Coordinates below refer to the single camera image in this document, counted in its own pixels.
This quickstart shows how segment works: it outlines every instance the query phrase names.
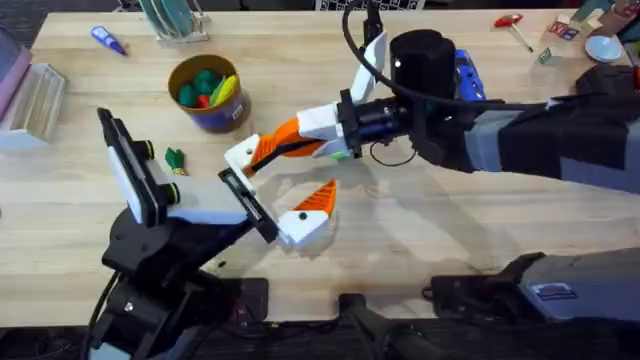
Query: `blue marker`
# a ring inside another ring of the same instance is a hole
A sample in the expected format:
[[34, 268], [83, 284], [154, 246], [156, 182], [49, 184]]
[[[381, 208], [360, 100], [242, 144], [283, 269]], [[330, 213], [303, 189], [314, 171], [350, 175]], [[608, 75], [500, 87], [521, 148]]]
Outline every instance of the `blue marker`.
[[123, 56], [127, 56], [127, 52], [124, 51], [124, 48], [118, 43], [118, 40], [116, 40], [116, 38], [113, 37], [113, 35], [111, 35], [104, 26], [96, 26], [91, 29], [91, 36], [105, 47]]

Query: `colorful cup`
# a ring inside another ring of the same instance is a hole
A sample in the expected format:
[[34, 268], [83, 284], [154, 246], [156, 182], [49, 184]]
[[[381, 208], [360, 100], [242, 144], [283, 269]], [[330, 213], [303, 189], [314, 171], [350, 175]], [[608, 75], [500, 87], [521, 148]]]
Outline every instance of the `colorful cup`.
[[[187, 108], [178, 102], [180, 87], [191, 83], [202, 70], [210, 70], [223, 76], [236, 75], [238, 83], [231, 96], [218, 106], [203, 109]], [[169, 77], [169, 93], [176, 104], [202, 129], [227, 132], [239, 127], [249, 115], [249, 101], [242, 91], [240, 76], [233, 64], [217, 55], [198, 55], [181, 62]]]

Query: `screwdriver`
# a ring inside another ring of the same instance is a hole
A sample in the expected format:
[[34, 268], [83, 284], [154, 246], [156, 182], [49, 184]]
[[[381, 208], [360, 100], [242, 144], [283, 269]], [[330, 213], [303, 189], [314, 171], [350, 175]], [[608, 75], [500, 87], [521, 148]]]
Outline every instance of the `screwdriver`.
[[519, 23], [520, 20], [522, 20], [522, 14], [509, 14], [496, 20], [494, 26], [497, 28], [511, 27], [513, 30], [515, 30], [516, 34], [520, 38], [520, 41], [522, 41], [524, 45], [527, 46], [527, 49], [529, 49], [530, 52], [533, 52], [533, 48], [531, 47], [531, 45], [529, 45], [529, 42], [527, 42], [527, 40], [524, 38], [524, 35], [522, 35], [520, 30], [518, 30], [518, 27], [516, 26], [516, 24]]

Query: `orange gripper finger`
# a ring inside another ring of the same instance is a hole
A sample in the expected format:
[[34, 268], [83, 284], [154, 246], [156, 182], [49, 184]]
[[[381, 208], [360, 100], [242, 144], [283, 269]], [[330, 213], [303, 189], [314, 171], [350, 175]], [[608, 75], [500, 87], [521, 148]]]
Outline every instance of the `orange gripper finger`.
[[331, 179], [320, 189], [316, 190], [300, 205], [296, 206], [295, 211], [312, 211], [321, 210], [331, 216], [333, 208], [336, 204], [336, 180]]
[[[282, 124], [275, 133], [271, 135], [263, 135], [260, 136], [260, 141], [258, 142], [258, 146], [253, 152], [253, 158], [251, 159], [251, 163], [245, 169], [245, 174], [253, 175], [253, 171], [251, 171], [251, 167], [256, 163], [260, 162], [260, 160], [264, 159], [267, 155], [271, 154], [279, 145], [296, 143], [300, 141], [313, 140], [311, 138], [306, 138], [300, 136], [300, 127], [298, 126], [298, 118], [294, 117]], [[320, 146], [322, 146], [322, 142], [319, 141], [317, 143], [309, 144], [304, 146], [298, 150], [290, 151], [288, 153], [283, 154], [286, 157], [304, 157], [310, 156], [316, 151]]]

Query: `wooden tabletop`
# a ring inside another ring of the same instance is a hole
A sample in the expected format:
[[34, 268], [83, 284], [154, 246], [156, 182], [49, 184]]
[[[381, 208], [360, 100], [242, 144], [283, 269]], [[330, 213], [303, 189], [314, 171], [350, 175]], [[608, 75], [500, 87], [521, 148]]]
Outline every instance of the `wooden tabletop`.
[[[433, 28], [468, 49], [491, 97], [540, 101], [566, 94], [593, 65], [583, 40], [545, 33], [559, 11], [523, 11], [529, 53], [498, 11], [385, 13], [391, 36]], [[0, 326], [85, 324], [110, 271], [100, 263], [109, 228], [124, 207], [111, 173], [96, 107], [122, 118], [136, 139], [158, 153], [182, 149], [192, 176], [215, 178], [223, 152], [252, 132], [270, 132], [296, 111], [338, 99], [356, 70], [342, 38], [340, 13], [212, 13], [209, 42], [162, 48], [142, 14], [50, 14], [35, 61], [69, 79], [53, 135], [42, 151], [0, 155]], [[361, 38], [357, 14], [352, 29]], [[103, 25], [130, 57], [89, 35]], [[567, 49], [556, 67], [535, 65], [548, 44]], [[253, 101], [250, 120], [229, 135], [199, 130], [167, 93], [172, 68], [201, 53], [223, 55], [238, 68]], [[382, 86], [378, 95], [388, 91]], [[376, 149], [386, 161], [410, 155], [401, 141]], [[256, 178], [262, 201], [276, 212], [296, 205], [335, 177], [338, 201], [330, 231], [312, 249], [267, 245], [256, 232], [220, 255], [227, 277], [266, 277], [271, 320], [328, 319], [344, 292], [368, 295], [387, 316], [432, 316], [419, 299], [433, 275], [493, 272], [520, 254], [578, 254], [640, 245], [640, 197], [560, 181], [509, 174], [462, 174], [421, 159], [385, 168], [369, 156], [280, 159]]]

